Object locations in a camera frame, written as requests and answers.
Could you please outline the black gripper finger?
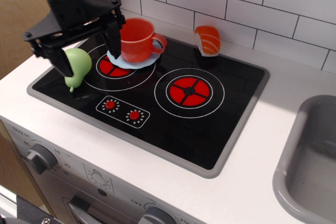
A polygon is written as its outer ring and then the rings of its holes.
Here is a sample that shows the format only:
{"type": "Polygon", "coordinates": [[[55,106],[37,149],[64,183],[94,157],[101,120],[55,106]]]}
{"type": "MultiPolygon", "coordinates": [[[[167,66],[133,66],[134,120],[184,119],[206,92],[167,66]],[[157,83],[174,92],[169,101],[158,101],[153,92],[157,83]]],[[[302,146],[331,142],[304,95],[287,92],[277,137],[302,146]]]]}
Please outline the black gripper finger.
{"type": "Polygon", "coordinates": [[[121,36],[117,23],[107,23],[102,32],[108,51],[117,59],[121,55],[121,36]]]}
{"type": "Polygon", "coordinates": [[[48,49],[47,58],[51,64],[64,76],[72,77],[74,75],[66,53],[61,48],[48,49]]]}

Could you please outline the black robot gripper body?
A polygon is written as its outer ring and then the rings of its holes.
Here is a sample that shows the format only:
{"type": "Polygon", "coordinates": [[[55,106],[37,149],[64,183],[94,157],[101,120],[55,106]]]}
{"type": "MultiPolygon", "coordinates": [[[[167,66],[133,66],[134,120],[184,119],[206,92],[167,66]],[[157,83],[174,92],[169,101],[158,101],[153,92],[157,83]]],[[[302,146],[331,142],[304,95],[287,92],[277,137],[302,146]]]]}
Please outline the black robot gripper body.
{"type": "Polygon", "coordinates": [[[96,34],[107,23],[115,22],[119,29],[125,23],[121,0],[46,0],[47,16],[23,34],[23,40],[39,46],[61,48],[96,34]]]}

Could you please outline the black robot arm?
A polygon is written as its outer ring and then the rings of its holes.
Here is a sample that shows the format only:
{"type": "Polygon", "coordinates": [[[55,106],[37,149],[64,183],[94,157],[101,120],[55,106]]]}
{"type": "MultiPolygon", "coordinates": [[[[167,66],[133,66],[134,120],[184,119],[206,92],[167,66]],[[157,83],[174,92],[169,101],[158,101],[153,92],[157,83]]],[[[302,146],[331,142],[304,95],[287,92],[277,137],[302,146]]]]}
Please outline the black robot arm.
{"type": "Polygon", "coordinates": [[[121,0],[46,0],[48,15],[23,34],[37,57],[48,59],[64,76],[74,75],[65,46],[102,35],[108,50],[121,55],[121,0]]]}

